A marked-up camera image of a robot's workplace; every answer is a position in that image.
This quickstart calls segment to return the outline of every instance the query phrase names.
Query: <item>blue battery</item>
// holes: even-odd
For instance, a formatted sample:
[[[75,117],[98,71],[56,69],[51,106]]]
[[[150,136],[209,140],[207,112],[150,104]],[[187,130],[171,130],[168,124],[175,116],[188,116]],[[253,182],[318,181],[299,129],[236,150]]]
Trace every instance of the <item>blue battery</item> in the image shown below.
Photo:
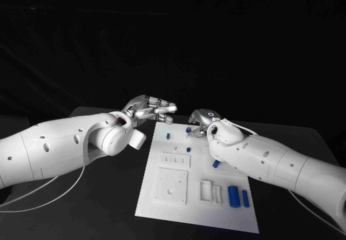
[[[240,199],[239,199],[236,186],[227,187],[227,199],[229,199],[229,206],[232,208],[239,208],[240,207]]]
[[[212,166],[216,168],[219,166],[220,161],[214,160]]]
[[[243,199],[243,207],[249,208],[249,199],[248,199],[248,192],[246,190],[242,190],[242,199]]]

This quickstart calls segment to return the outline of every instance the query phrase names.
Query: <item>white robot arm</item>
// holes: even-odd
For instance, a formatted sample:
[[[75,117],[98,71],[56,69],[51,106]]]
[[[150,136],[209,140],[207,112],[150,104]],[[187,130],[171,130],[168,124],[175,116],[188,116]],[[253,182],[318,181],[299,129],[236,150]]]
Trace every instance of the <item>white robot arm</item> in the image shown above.
[[[137,150],[145,135],[134,129],[145,119],[173,123],[163,113],[177,106],[141,95],[122,111],[46,121],[0,140],[0,189],[13,184],[60,176],[126,145]]]
[[[194,110],[188,122],[200,123],[188,136],[206,136],[212,157],[250,178],[301,195],[346,232],[346,169],[299,154],[258,134],[245,135],[239,126],[209,109]]]

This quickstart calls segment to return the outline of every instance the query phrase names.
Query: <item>white board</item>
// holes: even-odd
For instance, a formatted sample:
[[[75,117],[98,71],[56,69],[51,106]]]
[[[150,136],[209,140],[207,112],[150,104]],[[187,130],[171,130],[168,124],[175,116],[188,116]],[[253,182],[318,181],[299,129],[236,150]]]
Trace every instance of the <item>white board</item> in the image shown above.
[[[258,234],[248,177],[232,167],[227,168],[224,162],[219,163],[219,171],[217,168],[207,167],[207,161],[213,164],[212,156],[206,151],[207,139],[206,137],[186,138],[186,128],[188,127],[191,130],[197,128],[194,125],[155,123],[134,215]],[[190,168],[163,166],[161,153],[188,155]],[[155,200],[158,168],[187,172],[184,204]],[[210,181],[212,189],[219,186],[220,205],[200,202],[200,181]],[[227,186],[237,187],[240,201],[237,208],[229,206]],[[246,190],[249,207],[243,207],[242,190]]]

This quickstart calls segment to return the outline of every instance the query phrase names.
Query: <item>cable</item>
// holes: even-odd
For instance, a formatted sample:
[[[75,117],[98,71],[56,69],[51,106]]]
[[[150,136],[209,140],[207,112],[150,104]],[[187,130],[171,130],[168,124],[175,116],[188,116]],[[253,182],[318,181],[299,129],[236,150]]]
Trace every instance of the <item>cable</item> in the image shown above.
[[[24,198],[26,196],[28,196],[30,194],[33,194],[37,190],[40,190],[59,176],[56,176],[49,182],[46,182],[39,188],[36,188],[33,191],[30,191],[26,195],[17,197],[15,199],[7,201],[5,203],[2,203],[0,205],[0,207],[5,206],[7,204],[15,202],[17,200],[20,200],[21,198]]]
[[[85,171],[85,167],[82,167],[79,178],[76,179],[72,187],[70,187],[70,188],[67,189],[67,191],[66,191],[56,199],[53,199],[50,202],[44,203],[43,205],[40,205],[40,206],[37,206],[37,207],[33,207],[33,208],[30,208],[30,209],[26,209],[26,210],[18,210],[18,211],[0,211],[0,213],[18,213],[18,212],[24,212],[24,211],[37,209],[37,208],[46,206],[47,204],[50,204],[54,200],[57,200],[57,199],[70,191],[70,189],[73,188],[73,186],[77,184],[77,181],[79,181],[79,179],[80,179],[80,176],[82,176],[82,174],[83,174],[83,171]]]
[[[311,214],[312,214],[334,230],[337,230],[337,231],[346,236],[344,232],[343,232],[340,229],[337,229],[337,228],[308,209],[308,207],[302,204],[302,202],[301,202],[301,201],[297,199],[297,197],[294,196],[291,190],[288,190],[288,192],[289,192],[289,194],[292,195],[292,197],[295,198],[295,200],[298,201],[298,203],[302,205],[302,207],[311,212]]]
[[[235,123],[232,123],[236,127],[239,127],[240,129],[246,130],[249,133],[252,133],[253,135],[258,135],[252,130],[249,130],[248,128],[245,128],[243,126],[236,125]]]

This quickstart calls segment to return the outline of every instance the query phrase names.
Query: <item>robotic hand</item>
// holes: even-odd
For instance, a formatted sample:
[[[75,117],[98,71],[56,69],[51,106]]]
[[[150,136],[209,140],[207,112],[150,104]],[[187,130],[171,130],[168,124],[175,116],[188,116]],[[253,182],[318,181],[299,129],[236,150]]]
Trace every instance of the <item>robotic hand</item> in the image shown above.
[[[301,195],[346,232],[346,169],[299,154],[209,109],[193,111],[188,123],[196,122],[200,126],[188,136],[206,136],[212,157],[250,178]],[[245,135],[237,127],[252,134]]]
[[[0,140],[0,189],[53,178],[116,155],[126,145],[137,150],[145,135],[134,129],[145,119],[173,123],[164,113],[177,106],[141,95],[121,111],[41,122]]]

